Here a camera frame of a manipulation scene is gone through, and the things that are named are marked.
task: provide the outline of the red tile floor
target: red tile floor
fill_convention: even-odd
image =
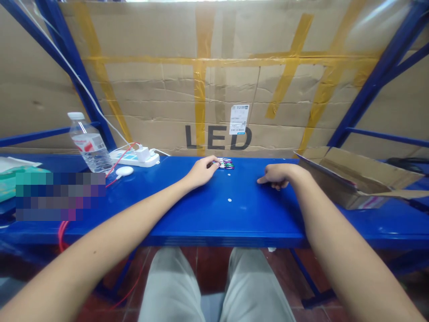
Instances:
[[[121,286],[119,293],[124,296],[129,292],[142,269],[139,282],[130,294],[125,307],[108,310],[112,305],[95,295],[92,295],[85,303],[78,316],[78,322],[136,322],[139,316],[140,306],[143,300],[147,274],[159,247],[140,248],[130,267],[130,270]],[[232,248],[229,247],[182,247],[182,251],[188,259],[198,280],[202,294],[223,292],[227,280],[227,268]],[[338,301],[305,310],[301,304],[302,298],[309,298],[312,292],[303,275],[287,249],[277,249],[270,253],[268,249],[262,249],[268,263],[271,265],[286,298],[294,312],[297,322],[348,322],[347,313]],[[314,254],[311,250],[297,250],[302,262],[307,267],[315,284],[320,291],[330,288]],[[104,278],[107,287],[111,287],[121,273],[125,260],[118,264]]]

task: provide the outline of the thigh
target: thigh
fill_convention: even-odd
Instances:
[[[153,258],[139,315],[146,321],[204,321],[197,279],[180,248],[162,248]]]
[[[259,249],[234,248],[221,322],[295,322],[292,310]]]

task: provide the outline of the barcode label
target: barcode label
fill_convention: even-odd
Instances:
[[[229,123],[229,134],[242,135],[246,133],[247,116],[250,105],[233,105],[231,108],[231,120]]]
[[[103,139],[101,136],[96,136],[93,138],[94,146],[96,147],[96,150],[101,150],[102,148],[105,148]]]

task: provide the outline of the power strip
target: power strip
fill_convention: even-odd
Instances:
[[[109,155],[112,158],[112,161],[116,163],[119,158],[124,154],[126,150],[117,150],[110,152]],[[144,162],[139,161],[137,155],[134,151],[127,151],[123,158],[119,161],[119,164],[124,165],[135,165],[140,166],[143,168],[149,168],[151,166],[154,166],[160,162],[160,155],[157,153],[154,153],[154,155],[147,158]]]

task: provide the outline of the blue table surface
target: blue table surface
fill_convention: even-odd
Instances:
[[[135,167],[131,176],[107,188],[105,202],[97,210],[69,224],[65,241],[77,240],[118,212],[178,181],[197,159],[166,157],[152,168]],[[234,170],[217,170],[206,185],[180,200],[143,244],[308,247],[293,189],[289,186],[277,192],[256,183],[267,164],[298,161],[234,158],[233,162]],[[429,249],[429,216],[401,200],[392,199],[380,209],[340,210],[376,248]],[[16,244],[53,244],[58,228],[59,222],[15,222],[0,229],[0,238]]]
[[[41,162],[39,167],[50,172],[82,172],[88,166],[80,155],[67,154],[4,154],[0,157],[14,157],[16,159],[27,160],[31,162]],[[14,212],[16,207],[15,198],[8,199],[0,203],[0,215]]]

